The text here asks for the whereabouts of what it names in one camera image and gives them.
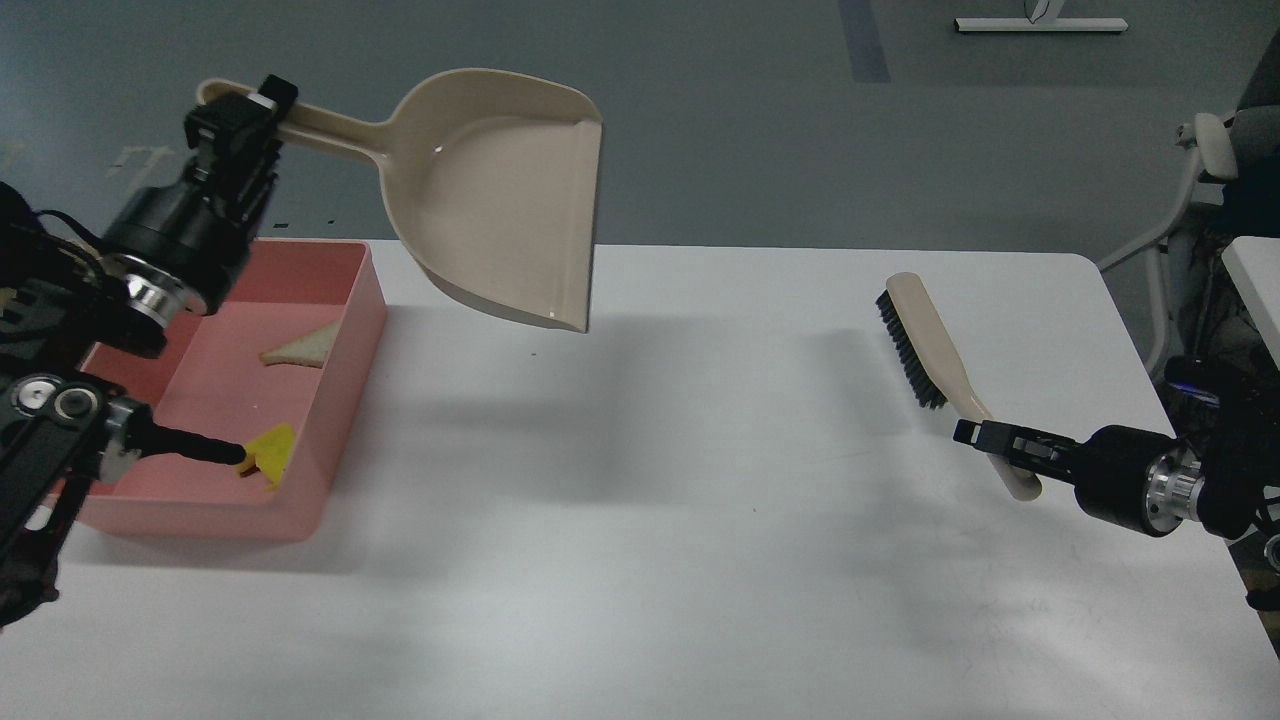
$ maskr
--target pink tray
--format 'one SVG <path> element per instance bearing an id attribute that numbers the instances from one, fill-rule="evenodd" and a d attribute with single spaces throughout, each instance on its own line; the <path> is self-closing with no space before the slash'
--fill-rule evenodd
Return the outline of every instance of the pink tray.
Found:
<path id="1" fill-rule="evenodd" d="M 182 314 L 143 360 L 99 346 L 84 370 L 155 409 L 156 421 L 233 442 L 289 423 L 297 445 L 280 487 L 261 473 L 177 455 L 140 460 L 99 483 L 79 520 L 108 533 L 303 539 L 320 524 L 387 305 L 362 242 L 260 240 L 216 315 Z M 342 320 L 323 370 L 264 366 L 270 350 Z"/>

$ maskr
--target bread slice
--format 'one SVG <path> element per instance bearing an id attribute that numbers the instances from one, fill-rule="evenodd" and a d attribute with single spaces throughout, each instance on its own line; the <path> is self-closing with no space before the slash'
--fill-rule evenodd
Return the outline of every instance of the bread slice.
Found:
<path id="1" fill-rule="evenodd" d="M 333 347 L 333 341 L 338 337 L 338 324 L 339 320 L 334 320 L 279 347 L 261 352 L 257 359 L 264 365 L 324 368 L 324 361 L 329 357 L 329 348 Z"/>

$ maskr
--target scrub brush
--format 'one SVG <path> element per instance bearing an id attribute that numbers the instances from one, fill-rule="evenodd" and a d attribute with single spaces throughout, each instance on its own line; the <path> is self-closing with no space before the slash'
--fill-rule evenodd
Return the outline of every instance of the scrub brush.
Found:
<path id="1" fill-rule="evenodd" d="M 906 379 L 911 383 L 920 407 L 938 409 L 950 400 L 965 420 L 995 420 L 969 384 L 960 354 L 956 352 L 920 277 L 915 273 L 899 273 L 884 286 L 876 305 L 897 346 L 899 360 L 902 361 Z M 1014 468 L 995 455 L 987 457 L 1014 498 L 1027 501 L 1039 496 L 1041 482 L 1034 473 Z"/>

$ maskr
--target yellow object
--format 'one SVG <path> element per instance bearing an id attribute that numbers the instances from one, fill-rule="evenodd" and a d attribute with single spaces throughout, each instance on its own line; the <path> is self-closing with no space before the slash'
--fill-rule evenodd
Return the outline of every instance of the yellow object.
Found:
<path id="1" fill-rule="evenodd" d="M 280 487 L 280 478 L 284 477 L 284 466 L 289 462 L 293 452 L 296 437 L 293 428 L 288 423 L 280 423 L 270 430 L 257 436 L 244 443 L 244 461 L 236 466 L 241 475 L 248 475 L 255 469 L 262 470 L 266 475 L 266 489 L 274 491 Z"/>

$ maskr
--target beige dustpan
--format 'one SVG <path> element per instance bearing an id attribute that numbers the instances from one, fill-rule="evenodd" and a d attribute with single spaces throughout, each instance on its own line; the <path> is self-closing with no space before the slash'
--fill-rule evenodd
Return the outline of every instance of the beige dustpan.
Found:
<path id="1" fill-rule="evenodd" d="M 253 92 L 225 79 L 197 100 Z M 530 325 L 586 332 L 600 114 L 581 92 L 503 70 L 422 81 L 365 123 L 297 104 L 280 140 L 378 167 L 401 242 L 447 295 Z"/>

